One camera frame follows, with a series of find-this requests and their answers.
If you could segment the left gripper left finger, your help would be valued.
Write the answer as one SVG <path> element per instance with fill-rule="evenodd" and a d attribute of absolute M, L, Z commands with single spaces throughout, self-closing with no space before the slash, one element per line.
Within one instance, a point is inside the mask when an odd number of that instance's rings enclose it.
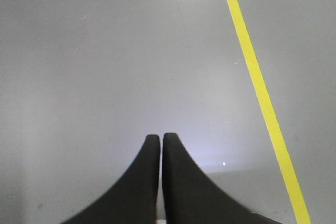
<path fill-rule="evenodd" d="M 100 198 L 64 223 L 156 223 L 159 136 L 147 135 L 137 156 Z"/>

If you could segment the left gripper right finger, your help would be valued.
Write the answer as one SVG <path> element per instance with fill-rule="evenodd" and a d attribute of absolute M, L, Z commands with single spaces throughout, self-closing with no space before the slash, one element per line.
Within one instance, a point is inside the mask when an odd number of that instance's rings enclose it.
<path fill-rule="evenodd" d="M 168 223 L 275 223 L 222 191 L 194 162 L 176 133 L 165 133 L 162 187 Z"/>

